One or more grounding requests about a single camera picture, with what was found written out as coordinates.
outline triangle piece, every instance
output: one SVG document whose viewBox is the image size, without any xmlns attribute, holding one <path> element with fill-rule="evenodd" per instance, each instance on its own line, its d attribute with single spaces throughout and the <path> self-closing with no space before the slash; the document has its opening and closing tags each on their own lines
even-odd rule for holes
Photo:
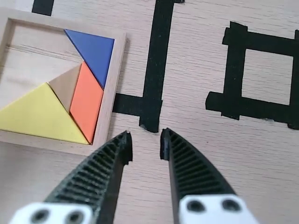
<svg viewBox="0 0 299 224">
<path fill-rule="evenodd" d="M 47 83 L 4 107 L 0 130 L 88 144 Z"/>
<path fill-rule="evenodd" d="M 89 69 L 104 89 L 108 75 L 114 39 L 73 30 L 64 30 Z"/>
<path fill-rule="evenodd" d="M 67 112 L 70 111 L 71 100 L 74 95 L 80 68 L 81 64 L 49 81 L 50 87 Z"/>
<path fill-rule="evenodd" d="M 70 112 L 89 143 L 93 142 L 103 93 L 103 89 L 83 62 Z"/>
</svg>

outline table surface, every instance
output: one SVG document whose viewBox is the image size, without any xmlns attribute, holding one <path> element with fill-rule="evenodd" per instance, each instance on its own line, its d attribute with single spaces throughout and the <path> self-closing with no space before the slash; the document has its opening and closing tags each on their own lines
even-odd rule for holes
<svg viewBox="0 0 299 224">
<path fill-rule="evenodd" d="M 32 4 L 0 0 L 0 6 L 29 12 Z M 154 7 L 155 0 L 55 0 L 52 16 L 126 31 L 117 92 L 142 96 Z M 228 47 L 222 39 L 230 21 L 249 31 L 294 38 L 298 9 L 297 0 L 175 4 L 159 133 L 139 127 L 138 117 L 112 114 L 109 138 L 129 130 L 134 151 L 134 161 L 124 168 L 115 224 L 173 222 L 168 163 L 159 159 L 160 133 L 166 127 L 210 159 L 261 223 L 298 222 L 299 131 L 284 123 L 243 116 L 233 120 L 205 109 L 210 91 L 223 92 Z M 288 105 L 291 76 L 292 57 L 247 50 L 242 96 Z M 0 143 L 0 223 L 17 208 L 43 200 L 83 159 Z"/>
</svg>

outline beige triangle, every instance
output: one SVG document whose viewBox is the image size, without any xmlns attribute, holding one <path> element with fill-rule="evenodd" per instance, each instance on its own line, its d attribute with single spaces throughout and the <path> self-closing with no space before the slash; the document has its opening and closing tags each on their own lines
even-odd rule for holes
<svg viewBox="0 0 299 224">
<path fill-rule="evenodd" d="M 80 68 L 81 64 L 49 81 L 49 85 L 67 112 L 70 111 L 71 100 L 76 88 Z"/>
</svg>

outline black tape line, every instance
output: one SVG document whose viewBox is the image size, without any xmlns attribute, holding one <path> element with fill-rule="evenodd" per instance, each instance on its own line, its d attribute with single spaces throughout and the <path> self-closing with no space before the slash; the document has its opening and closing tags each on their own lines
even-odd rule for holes
<svg viewBox="0 0 299 224">
<path fill-rule="evenodd" d="M 149 54 L 143 89 L 143 106 L 139 126 L 150 132 L 159 130 L 162 93 L 172 12 L 175 0 L 156 0 L 151 27 Z"/>
<path fill-rule="evenodd" d="M 234 45 L 237 40 L 236 32 L 232 28 L 227 28 L 223 39 L 223 44 Z M 279 55 L 294 56 L 298 51 L 298 42 L 279 36 L 265 35 L 247 32 L 246 39 L 243 39 L 246 49 L 274 53 Z"/>
<path fill-rule="evenodd" d="M 222 44 L 228 45 L 223 94 L 209 92 L 206 109 L 221 112 L 222 116 L 232 119 L 239 119 L 240 115 L 272 119 L 299 129 L 299 31 L 295 31 L 295 39 L 287 39 L 248 32 L 246 26 L 231 22 Z M 294 57 L 290 105 L 242 97 L 246 49 Z"/>
<path fill-rule="evenodd" d="M 295 41 L 299 45 L 299 30 L 295 31 Z M 292 117 L 289 128 L 299 129 L 299 51 L 293 58 L 292 82 L 290 94 L 290 116 Z"/>
<path fill-rule="evenodd" d="M 226 61 L 225 79 L 223 95 L 226 106 L 223 107 L 222 116 L 239 119 L 236 109 L 242 97 L 242 81 L 245 65 L 245 45 L 244 40 L 247 35 L 247 27 L 238 23 L 230 23 L 230 31 L 234 35 L 230 39 L 234 39 L 234 44 L 228 46 L 228 56 Z"/>
<path fill-rule="evenodd" d="M 140 116 L 142 114 L 142 97 L 117 93 L 115 95 L 113 112 Z"/>
<path fill-rule="evenodd" d="M 221 112 L 225 107 L 224 96 L 222 93 L 209 92 L 206 98 L 206 109 Z M 236 108 L 241 116 L 272 119 L 276 122 L 289 123 L 289 106 L 277 104 L 257 99 L 242 97 L 239 107 Z"/>
<path fill-rule="evenodd" d="M 53 5 L 54 0 L 34 0 L 31 12 L 51 16 Z"/>
</svg>

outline blue triangle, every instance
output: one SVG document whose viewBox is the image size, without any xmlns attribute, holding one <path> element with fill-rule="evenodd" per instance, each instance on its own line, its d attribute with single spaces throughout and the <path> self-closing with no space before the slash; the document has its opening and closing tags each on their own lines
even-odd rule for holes
<svg viewBox="0 0 299 224">
<path fill-rule="evenodd" d="M 105 87 L 114 39 L 64 30 L 102 88 Z"/>
</svg>

